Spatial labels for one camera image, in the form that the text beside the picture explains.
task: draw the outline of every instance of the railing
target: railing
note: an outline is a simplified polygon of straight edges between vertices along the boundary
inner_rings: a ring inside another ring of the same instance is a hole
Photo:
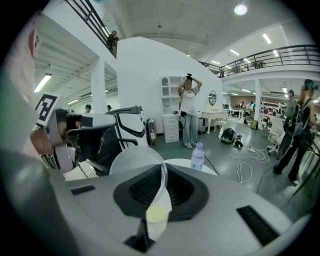
[[[65,0],[113,54],[114,39],[89,0]]]
[[[219,78],[250,70],[289,65],[320,66],[320,50],[315,45],[294,45],[259,52],[219,67],[199,61]]]

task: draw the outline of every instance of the water bottle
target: water bottle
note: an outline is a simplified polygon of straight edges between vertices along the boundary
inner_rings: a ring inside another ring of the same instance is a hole
[[[202,166],[204,165],[204,162],[205,162],[205,152],[203,150],[203,144],[201,142],[198,142],[196,144],[196,148],[192,152],[191,168],[197,171],[201,171]]]

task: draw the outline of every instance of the blue bottle cap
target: blue bottle cap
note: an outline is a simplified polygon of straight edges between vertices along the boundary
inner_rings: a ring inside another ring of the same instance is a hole
[[[198,143],[196,144],[196,147],[197,147],[197,149],[202,149],[203,144],[202,144],[201,142],[198,142]]]

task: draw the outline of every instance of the light blue jeans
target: light blue jeans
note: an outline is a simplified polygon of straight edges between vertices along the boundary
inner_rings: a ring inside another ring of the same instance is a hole
[[[183,126],[183,144],[185,146],[196,146],[198,135],[198,116],[186,114],[181,117]]]

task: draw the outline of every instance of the round ceiling light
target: round ceiling light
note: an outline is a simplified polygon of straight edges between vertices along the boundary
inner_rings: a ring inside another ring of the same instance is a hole
[[[244,15],[247,12],[247,7],[239,4],[234,8],[234,12],[238,15]]]

